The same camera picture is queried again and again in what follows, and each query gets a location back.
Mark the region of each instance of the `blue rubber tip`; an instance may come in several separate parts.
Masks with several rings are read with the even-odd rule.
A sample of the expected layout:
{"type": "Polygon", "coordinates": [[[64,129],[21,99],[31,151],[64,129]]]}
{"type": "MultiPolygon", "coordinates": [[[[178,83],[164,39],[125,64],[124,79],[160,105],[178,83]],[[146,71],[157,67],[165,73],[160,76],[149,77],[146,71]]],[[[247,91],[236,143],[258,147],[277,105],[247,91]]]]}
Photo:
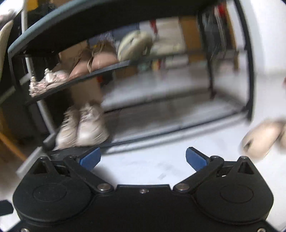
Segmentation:
{"type": "Polygon", "coordinates": [[[93,150],[91,153],[86,155],[79,161],[79,164],[86,168],[87,170],[91,171],[100,161],[101,153],[100,148],[93,150]]]}
{"type": "Polygon", "coordinates": [[[199,154],[188,148],[186,150],[186,160],[189,165],[196,171],[199,171],[203,167],[207,166],[207,161],[199,154]]]}

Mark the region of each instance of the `floor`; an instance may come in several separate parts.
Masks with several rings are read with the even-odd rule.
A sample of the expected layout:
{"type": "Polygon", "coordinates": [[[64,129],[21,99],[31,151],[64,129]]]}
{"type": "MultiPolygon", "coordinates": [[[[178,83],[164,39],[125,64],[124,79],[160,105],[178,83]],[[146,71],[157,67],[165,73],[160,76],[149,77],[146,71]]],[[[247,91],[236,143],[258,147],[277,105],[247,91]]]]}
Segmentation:
{"type": "MultiPolygon", "coordinates": [[[[188,86],[207,83],[206,75],[202,69],[193,67],[164,71],[157,75],[160,78],[164,77],[165,80],[173,81],[172,83],[176,86],[179,86],[180,83],[179,76],[190,77],[188,86]]],[[[230,91],[241,101],[246,100],[246,72],[233,73],[231,67],[222,65],[216,71],[215,76],[216,87],[230,91]]],[[[241,116],[237,116],[140,143],[103,149],[101,162],[93,172],[114,186],[117,184],[169,184],[173,187],[195,172],[185,159],[186,149],[190,146],[207,156],[219,155],[225,160],[235,161],[243,155],[240,142],[249,129],[266,118],[286,117],[286,89],[282,86],[283,78],[282,74],[257,76],[255,111],[251,124],[242,120],[241,116]]],[[[142,83],[144,82],[140,84],[141,90],[145,86],[142,83]]],[[[160,82],[157,85],[154,83],[147,86],[146,89],[159,88],[160,82]]],[[[122,93],[124,92],[125,95],[129,94],[126,90],[122,91],[122,93]]],[[[274,195],[274,205],[267,221],[281,230],[286,226],[286,151],[280,150],[278,144],[275,144],[264,159],[253,160],[253,162],[274,195]]],[[[8,164],[4,166],[6,171],[3,178],[8,181],[1,182],[0,199],[11,201],[12,193],[20,179],[14,173],[15,169],[10,168],[8,164]]],[[[0,218],[0,228],[5,231],[18,220],[16,213],[2,217],[0,218]]]]}

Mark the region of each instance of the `white wall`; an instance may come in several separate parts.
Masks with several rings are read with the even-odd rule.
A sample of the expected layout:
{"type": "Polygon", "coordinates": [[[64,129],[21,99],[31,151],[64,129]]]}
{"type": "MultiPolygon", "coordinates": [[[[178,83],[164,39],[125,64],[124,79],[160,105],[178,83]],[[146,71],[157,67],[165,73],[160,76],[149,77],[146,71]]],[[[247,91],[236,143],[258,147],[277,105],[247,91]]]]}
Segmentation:
{"type": "MultiPolygon", "coordinates": [[[[260,74],[286,72],[286,5],[281,0],[241,0],[251,37],[255,72],[260,74]]],[[[244,37],[236,7],[227,5],[237,47],[244,37]]],[[[241,57],[244,67],[245,58],[241,57]]]]}

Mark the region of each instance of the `black metal shoe rack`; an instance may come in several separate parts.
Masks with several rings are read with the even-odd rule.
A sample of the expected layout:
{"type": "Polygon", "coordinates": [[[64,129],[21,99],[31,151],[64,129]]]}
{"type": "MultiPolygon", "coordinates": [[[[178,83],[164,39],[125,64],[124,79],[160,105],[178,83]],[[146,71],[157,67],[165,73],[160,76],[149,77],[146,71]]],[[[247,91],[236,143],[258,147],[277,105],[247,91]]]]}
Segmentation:
{"type": "MultiPolygon", "coordinates": [[[[108,147],[114,145],[121,145],[131,142],[136,142],[144,139],[149,139],[155,136],[168,134],[178,130],[183,130],[206,123],[211,123],[218,121],[235,114],[247,113],[246,117],[248,120],[252,119],[253,112],[253,97],[254,97],[254,70],[253,70],[253,57],[251,50],[251,42],[249,37],[249,31],[245,19],[245,15],[239,0],[234,0],[238,15],[241,20],[242,29],[245,38],[245,48],[242,52],[247,52],[248,58],[248,74],[249,74],[249,98],[246,104],[241,104],[241,108],[238,111],[229,113],[227,115],[208,120],[203,123],[189,125],[186,127],[181,127],[176,130],[170,130],[166,132],[161,132],[158,134],[148,135],[145,137],[140,137],[136,139],[129,139],[121,142],[115,143],[103,143],[100,147],[108,147]]],[[[58,91],[69,88],[70,86],[83,82],[85,80],[96,77],[99,74],[110,73],[116,69],[124,68],[131,65],[137,65],[141,62],[150,61],[154,59],[160,59],[164,57],[172,57],[182,54],[205,54],[207,59],[207,68],[209,74],[209,86],[204,90],[192,91],[190,94],[196,94],[200,92],[208,91],[210,93],[210,98],[214,98],[215,95],[223,96],[224,98],[232,99],[231,96],[225,93],[220,93],[216,91],[213,87],[213,71],[210,53],[208,51],[208,44],[206,39],[206,34],[204,31],[204,26],[202,22],[203,12],[209,8],[218,4],[218,1],[214,0],[103,0],[103,1],[93,1],[93,0],[73,0],[49,13],[41,20],[32,25],[27,29],[18,39],[16,39],[13,44],[8,49],[8,57],[10,64],[11,77],[13,79],[16,91],[22,92],[20,82],[15,78],[12,60],[16,56],[24,57],[49,57],[57,54],[70,46],[73,46],[83,40],[94,37],[95,35],[101,34],[103,32],[119,28],[132,23],[137,23],[140,21],[146,21],[150,19],[157,18],[167,18],[174,16],[197,16],[198,24],[200,28],[201,38],[203,41],[203,50],[199,51],[186,51],[184,53],[173,53],[165,56],[148,56],[142,57],[139,60],[124,61],[109,67],[102,68],[100,70],[94,71],[88,75],[76,78],[65,84],[62,84],[56,88],[50,89],[45,93],[30,97],[27,99],[23,93],[23,108],[26,112],[31,128],[34,132],[34,136],[39,140],[39,143],[43,146],[44,150],[49,150],[50,148],[42,141],[40,132],[38,131],[32,115],[29,111],[29,106],[31,104],[36,104],[37,101],[46,98],[58,91]]]]}

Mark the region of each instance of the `black metal pole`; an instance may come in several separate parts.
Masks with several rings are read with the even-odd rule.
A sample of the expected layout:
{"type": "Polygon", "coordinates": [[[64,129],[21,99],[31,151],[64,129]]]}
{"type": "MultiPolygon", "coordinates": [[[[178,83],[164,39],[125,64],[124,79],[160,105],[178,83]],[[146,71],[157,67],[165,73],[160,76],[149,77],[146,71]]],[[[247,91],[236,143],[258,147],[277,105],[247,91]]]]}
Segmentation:
{"type": "Polygon", "coordinates": [[[41,133],[38,130],[38,127],[37,127],[37,125],[34,122],[32,113],[29,111],[29,107],[25,105],[26,97],[25,97],[25,94],[23,93],[23,89],[21,87],[20,81],[18,79],[16,79],[16,77],[15,77],[15,73],[14,73],[14,70],[13,70],[12,57],[10,57],[9,54],[8,54],[8,58],[9,58],[9,66],[10,66],[11,78],[12,78],[14,87],[16,89],[16,92],[20,93],[23,96],[21,98],[21,105],[23,107],[23,111],[24,111],[25,115],[27,116],[28,122],[29,122],[29,124],[30,124],[30,126],[32,128],[32,133],[34,135],[34,138],[36,139],[38,144],[43,147],[43,150],[46,151],[47,148],[46,148],[45,144],[43,143],[43,140],[41,138],[41,133]]]}
{"type": "Polygon", "coordinates": [[[204,52],[206,54],[206,60],[207,60],[207,65],[208,65],[208,78],[210,81],[209,89],[210,89],[210,94],[211,98],[215,96],[215,91],[213,89],[213,71],[212,71],[212,64],[211,64],[211,54],[208,50],[208,41],[206,39],[206,32],[204,30],[204,24],[202,22],[202,12],[198,13],[198,24],[200,28],[200,34],[202,37],[202,42],[203,42],[203,47],[204,47],[204,52]]]}
{"type": "Polygon", "coordinates": [[[247,119],[251,121],[253,114],[253,98],[254,98],[254,69],[253,69],[253,55],[252,55],[251,41],[250,41],[247,22],[240,1],[234,0],[234,3],[236,5],[237,12],[240,17],[241,26],[245,39],[245,50],[247,51],[248,74],[249,74],[249,99],[245,108],[248,110],[247,119]]]}

